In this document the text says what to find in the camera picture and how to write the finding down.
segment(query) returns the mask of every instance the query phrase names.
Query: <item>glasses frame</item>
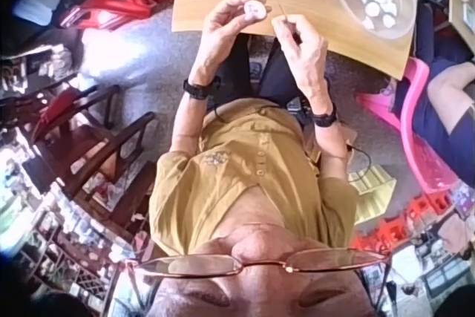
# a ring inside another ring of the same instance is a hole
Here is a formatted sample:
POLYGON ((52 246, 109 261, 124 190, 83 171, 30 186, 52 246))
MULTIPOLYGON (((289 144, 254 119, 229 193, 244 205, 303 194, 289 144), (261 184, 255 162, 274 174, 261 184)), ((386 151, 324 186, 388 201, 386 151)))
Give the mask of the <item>glasses frame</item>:
MULTIPOLYGON (((229 276, 236 276, 239 275, 245 268, 247 267, 255 267, 255 266, 278 266, 282 267, 287 273, 292 274, 294 272, 296 273, 321 273, 321 272, 340 272, 340 271, 351 271, 351 270, 357 270, 357 269, 363 269, 365 267, 370 267, 372 265, 376 264, 385 264, 386 268, 384 269, 384 274, 383 274, 383 282, 381 286, 381 291, 379 292, 378 298, 376 300, 376 305, 374 306, 376 310, 379 310, 380 308, 380 303, 381 299, 383 296, 384 292, 384 287, 386 286, 387 282, 387 277, 389 276, 389 273, 391 271, 391 261, 392 261, 392 252, 391 251, 384 251, 384 252, 374 252, 370 250, 359 250, 359 249, 349 249, 349 248, 335 248, 335 249, 310 249, 310 250, 304 250, 303 252, 298 252, 295 254, 290 255, 285 261, 279 261, 279 260, 260 260, 260 261, 250 261, 250 262, 242 262, 231 255, 216 255, 216 254, 196 254, 195 256, 220 256, 220 257, 227 257, 231 258, 234 260, 236 263, 239 264, 239 267, 237 269, 234 269, 231 272, 226 272, 226 273, 221 273, 221 274, 213 274, 213 275, 197 275, 197 274, 171 274, 171 273, 163 273, 163 272, 149 272, 147 270, 144 270, 141 268, 141 266, 145 264, 149 264, 152 261, 160 261, 163 260, 163 258, 158 258, 158 259, 152 259, 149 261, 146 261, 144 263, 141 263, 137 266, 135 266, 134 270, 138 272, 141 275, 146 275, 146 276, 153 276, 153 277, 158 277, 158 278, 174 278, 178 280, 184 280, 184 279, 208 279, 208 278, 225 278, 229 276), (360 252, 360 253, 367 253, 371 255, 377 255, 380 258, 377 261, 374 262, 368 262, 368 263, 362 263, 362 264, 350 264, 347 266, 343 267, 338 267, 334 269, 298 269, 294 268, 293 266, 287 264, 287 261, 294 255, 301 254, 303 252, 329 252, 329 251, 346 251, 346 252, 360 252)), ((183 257, 186 255, 177 255, 176 258, 183 257)))

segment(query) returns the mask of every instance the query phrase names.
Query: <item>black watch strap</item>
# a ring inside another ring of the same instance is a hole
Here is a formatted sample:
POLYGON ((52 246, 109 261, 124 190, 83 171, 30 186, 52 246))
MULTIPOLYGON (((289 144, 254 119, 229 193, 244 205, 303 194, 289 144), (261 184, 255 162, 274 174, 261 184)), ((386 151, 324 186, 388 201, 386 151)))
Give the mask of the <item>black watch strap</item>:
POLYGON ((337 120, 337 116, 336 116, 336 105, 334 102, 332 102, 332 106, 333 106, 333 111, 330 115, 328 114, 322 114, 322 115, 315 115, 315 114, 312 114, 312 120, 313 120, 313 123, 320 127, 320 128, 329 128, 330 126, 332 126, 337 120))
POLYGON ((206 100, 209 95, 215 92, 221 84, 220 77, 216 76, 213 81, 207 85, 190 85, 188 79, 183 82, 183 90, 190 95, 191 98, 197 100, 206 100))

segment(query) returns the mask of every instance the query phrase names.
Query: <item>eyeglasses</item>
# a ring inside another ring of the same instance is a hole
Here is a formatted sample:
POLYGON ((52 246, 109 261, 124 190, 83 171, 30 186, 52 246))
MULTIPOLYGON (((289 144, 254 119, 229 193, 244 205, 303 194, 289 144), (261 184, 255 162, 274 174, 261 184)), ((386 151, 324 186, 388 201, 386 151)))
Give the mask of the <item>eyeglasses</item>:
POLYGON ((381 290, 375 308, 379 308, 384 286, 391 268, 390 252, 369 252, 355 249, 313 249, 298 252, 285 261, 242 262, 229 255, 181 255, 147 261, 135 267, 142 275, 162 278, 221 278, 241 273, 246 267, 274 265, 288 273, 340 272, 385 264, 381 290))

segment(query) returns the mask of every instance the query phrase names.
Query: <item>embroidered logo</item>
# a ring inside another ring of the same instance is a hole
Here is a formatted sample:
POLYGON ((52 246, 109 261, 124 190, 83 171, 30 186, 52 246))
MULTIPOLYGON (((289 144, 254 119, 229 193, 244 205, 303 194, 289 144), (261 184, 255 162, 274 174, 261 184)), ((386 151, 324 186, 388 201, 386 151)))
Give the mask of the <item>embroidered logo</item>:
POLYGON ((229 159, 229 156, 228 156, 228 153, 225 152, 225 151, 216 151, 216 152, 212 152, 212 153, 209 153, 207 154, 204 159, 203 159, 203 162, 206 164, 206 165, 223 165, 224 163, 226 163, 229 159))

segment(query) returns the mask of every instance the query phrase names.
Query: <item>knee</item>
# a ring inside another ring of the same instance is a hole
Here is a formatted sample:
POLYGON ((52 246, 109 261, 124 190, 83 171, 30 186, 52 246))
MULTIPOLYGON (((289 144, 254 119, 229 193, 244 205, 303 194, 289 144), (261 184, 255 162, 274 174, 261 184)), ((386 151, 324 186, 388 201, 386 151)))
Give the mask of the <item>knee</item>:
POLYGON ((430 101, 437 100, 444 93, 444 88, 447 86, 445 76, 437 76, 432 79, 427 86, 427 95, 430 101))

